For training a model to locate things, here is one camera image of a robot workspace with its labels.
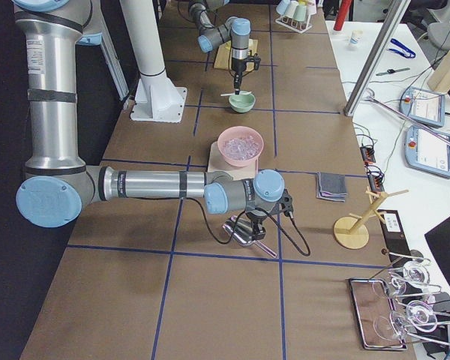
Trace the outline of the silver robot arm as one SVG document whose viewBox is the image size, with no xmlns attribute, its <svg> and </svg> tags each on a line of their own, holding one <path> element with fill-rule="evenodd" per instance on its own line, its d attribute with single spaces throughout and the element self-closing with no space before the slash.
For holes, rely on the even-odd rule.
<svg viewBox="0 0 450 360">
<path fill-rule="evenodd" d="M 208 16 L 208 12 L 216 11 L 228 3 L 229 1 L 190 1 L 188 15 L 199 31 L 197 40 L 204 53 L 210 53 L 220 45 L 231 41 L 230 58 L 233 88 L 235 94 L 238 95 L 241 91 L 247 63 L 254 61 L 249 50 L 251 22 L 249 19 L 231 16 L 224 24 L 216 26 L 212 24 Z"/>
<path fill-rule="evenodd" d="M 77 142 L 75 48 L 78 43 L 110 36 L 101 1 L 12 1 L 16 24 L 26 37 L 28 102 L 32 156 L 24 166 L 25 181 L 16 192 L 21 215 L 39 227 L 61 227 L 89 204 L 112 198 L 174 200 L 205 198 L 209 214 L 240 210 L 230 232 L 239 234 L 240 217 L 250 220 L 250 241 L 263 239 L 262 223 L 293 211 L 283 177 L 265 169 L 253 178 L 233 180 L 222 171 L 157 172 L 87 166 Z M 218 28 L 207 12 L 229 1 L 190 1 L 188 12 L 199 29 L 199 45 L 208 53 L 231 40 L 234 92 L 239 94 L 246 63 L 260 63 L 247 53 L 251 24 L 231 16 Z M 182 120 L 187 89 L 167 76 L 152 1 L 119 1 L 140 72 L 136 93 L 139 121 Z"/>
</svg>

